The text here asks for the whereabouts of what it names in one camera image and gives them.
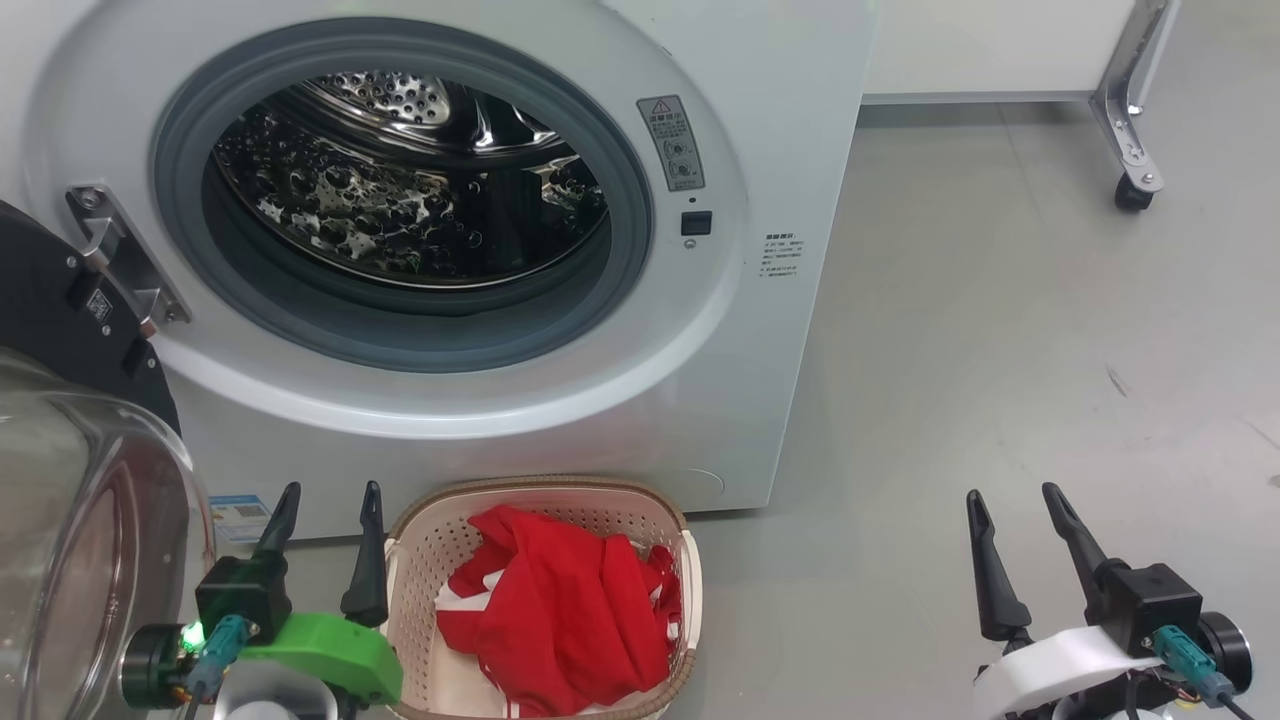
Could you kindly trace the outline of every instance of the screw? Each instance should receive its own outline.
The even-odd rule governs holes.
[[[102,199],[97,196],[97,191],[93,188],[86,188],[79,191],[79,195],[77,197],[79,200],[81,206],[88,210],[97,208],[102,202]]]

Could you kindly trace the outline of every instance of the metal leg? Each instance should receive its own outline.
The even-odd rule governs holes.
[[[1156,163],[1138,140],[1133,115],[1142,109],[1130,105],[1129,90],[1143,53],[1156,36],[1169,0],[1134,0],[1133,14],[1120,33],[1115,54],[1107,63],[1102,83],[1089,100],[1093,114],[1111,141],[1111,150],[1124,164],[1125,174],[1116,187],[1116,205],[1124,210],[1143,210],[1152,196],[1165,187]]]

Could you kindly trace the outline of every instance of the white washing machine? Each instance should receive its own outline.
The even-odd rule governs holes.
[[[758,507],[877,5],[12,0],[0,197],[133,290],[211,495],[303,483],[296,537],[370,479]]]

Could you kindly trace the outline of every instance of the caster wheel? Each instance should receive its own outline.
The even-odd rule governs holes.
[[[1146,210],[1151,208],[1151,199],[1155,196],[1155,192],[1134,187],[1128,173],[1120,176],[1120,182],[1116,183],[1116,208],[1121,210],[1129,210],[1130,213]]]

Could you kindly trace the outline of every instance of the whiteboard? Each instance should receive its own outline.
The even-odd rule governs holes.
[[[1162,50],[1176,9],[1148,56]],[[1132,12],[1133,0],[887,0],[864,102],[1084,97]]]

